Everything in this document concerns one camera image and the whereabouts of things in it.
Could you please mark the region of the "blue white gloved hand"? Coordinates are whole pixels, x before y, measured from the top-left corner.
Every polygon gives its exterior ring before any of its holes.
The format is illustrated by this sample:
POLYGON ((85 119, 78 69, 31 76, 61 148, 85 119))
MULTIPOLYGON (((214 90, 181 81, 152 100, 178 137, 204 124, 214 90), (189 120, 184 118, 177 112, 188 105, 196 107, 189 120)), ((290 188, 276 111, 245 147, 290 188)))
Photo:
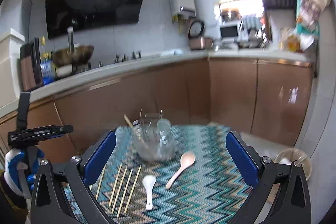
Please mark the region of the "blue white gloved hand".
MULTIPOLYGON (((41 160, 45 157, 45 154, 41 149, 35 146, 29 147, 29 152, 33 153, 34 159, 32 165, 30 166, 30 173, 26 175, 26 184, 30 190, 33 190, 39 165, 41 160)), ((19 180, 18 166, 20 162, 24 162, 25 158, 25 151, 16 148, 12 148, 5 156, 5 182, 19 197, 23 197, 24 193, 19 180)))

